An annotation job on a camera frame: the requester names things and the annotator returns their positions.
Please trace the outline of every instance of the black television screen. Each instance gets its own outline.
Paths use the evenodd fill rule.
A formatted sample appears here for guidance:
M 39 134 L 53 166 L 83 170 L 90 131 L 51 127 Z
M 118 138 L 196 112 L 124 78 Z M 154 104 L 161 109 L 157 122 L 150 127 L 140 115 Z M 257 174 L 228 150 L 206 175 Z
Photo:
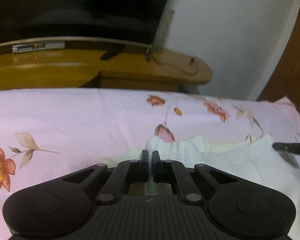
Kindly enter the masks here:
M 167 0 L 0 0 L 0 43 L 98 37 L 151 44 Z

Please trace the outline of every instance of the white wall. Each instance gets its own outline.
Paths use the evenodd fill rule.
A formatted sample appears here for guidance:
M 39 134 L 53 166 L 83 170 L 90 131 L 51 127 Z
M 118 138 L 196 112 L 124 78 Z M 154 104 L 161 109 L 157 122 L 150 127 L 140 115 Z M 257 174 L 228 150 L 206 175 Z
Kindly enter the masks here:
M 201 94 L 247 99 L 285 27 L 294 0 L 168 0 L 165 47 L 203 59 L 213 79 Z
M 283 29 L 279 42 L 277 43 L 277 47 L 275 48 L 269 62 L 265 65 L 261 77 L 253 87 L 248 97 L 248 100 L 255 101 L 258 98 L 263 88 L 267 84 L 269 78 L 271 77 L 273 71 L 275 70 L 275 67 L 278 64 L 283 54 L 283 51 L 285 49 L 285 46 L 287 45 L 291 33 L 293 31 L 295 20 L 296 17 L 298 16 L 299 8 L 300 8 L 300 0 L 294 0 L 290 11 L 290 15 L 285 23 L 285 27 Z

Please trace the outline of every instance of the bed sheet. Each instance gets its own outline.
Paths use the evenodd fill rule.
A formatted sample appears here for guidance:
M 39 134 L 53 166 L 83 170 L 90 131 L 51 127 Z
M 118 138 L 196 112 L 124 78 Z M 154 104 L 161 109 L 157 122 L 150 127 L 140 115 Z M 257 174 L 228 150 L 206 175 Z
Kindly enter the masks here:
M 289 105 L 290 112 L 281 109 Z M 235 143 L 269 134 L 300 141 L 291 104 L 247 102 L 179 93 L 53 89 L 0 92 L 0 240 L 14 192 L 146 146 L 202 136 Z

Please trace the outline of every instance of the bed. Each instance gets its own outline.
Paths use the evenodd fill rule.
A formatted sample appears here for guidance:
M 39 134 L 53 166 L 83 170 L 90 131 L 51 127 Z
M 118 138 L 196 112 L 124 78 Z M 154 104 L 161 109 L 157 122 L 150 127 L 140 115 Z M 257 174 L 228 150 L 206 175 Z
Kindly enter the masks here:
M 218 156 L 216 168 L 288 195 L 297 208 L 289 236 L 300 240 L 300 156 L 271 150 L 274 141 L 300 142 L 300 115 L 287 98 L 269 103 L 112 89 L 0 91 L 0 240 L 11 236 L 1 211 L 12 193 L 99 162 L 115 165 L 145 148 L 182 155 L 183 145 L 188 166 L 200 156 Z M 261 151 L 257 159 L 231 166 L 233 156 L 242 159 L 252 148 Z

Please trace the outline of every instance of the white garment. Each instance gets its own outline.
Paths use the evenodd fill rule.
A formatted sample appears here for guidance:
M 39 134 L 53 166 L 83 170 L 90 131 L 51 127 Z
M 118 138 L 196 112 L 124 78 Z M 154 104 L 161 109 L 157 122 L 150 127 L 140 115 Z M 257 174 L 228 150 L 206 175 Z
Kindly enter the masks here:
M 271 136 L 267 134 L 250 145 L 225 152 L 208 152 L 204 150 L 204 141 L 198 137 L 189 141 L 165 143 L 154 136 L 149 139 L 146 149 L 149 153 L 158 150 L 162 160 L 180 161 L 190 168 L 197 163 L 205 163 L 284 193 L 293 201 L 297 210 L 288 236 L 293 240 L 300 240 L 300 167 L 291 154 L 274 151 L 272 143 Z M 140 152 L 132 151 L 111 159 L 103 159 L 102 162 L 116 166 L 123 160 L 138 159 Z

